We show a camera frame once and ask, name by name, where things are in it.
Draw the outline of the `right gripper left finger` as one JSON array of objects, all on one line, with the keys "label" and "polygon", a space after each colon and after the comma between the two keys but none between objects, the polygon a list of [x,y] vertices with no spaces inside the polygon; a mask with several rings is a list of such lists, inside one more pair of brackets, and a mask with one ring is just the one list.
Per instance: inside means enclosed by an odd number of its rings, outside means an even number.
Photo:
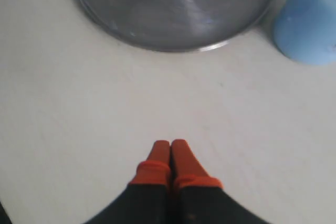
[{"label": "right gripper left finger", "polygon": [[166,223],[170,143],[155,141],[125,190],[87,223]]}]

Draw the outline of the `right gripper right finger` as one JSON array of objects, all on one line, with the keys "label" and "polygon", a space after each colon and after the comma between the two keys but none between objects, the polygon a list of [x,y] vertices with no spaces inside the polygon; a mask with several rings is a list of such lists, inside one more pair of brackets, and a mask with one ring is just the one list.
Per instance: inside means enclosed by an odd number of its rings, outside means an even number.
[{"label": "right gripper right finger", "polygon": [[178,223],[267,223],[226,194],[202,167],[186,140],[171,144]]}]

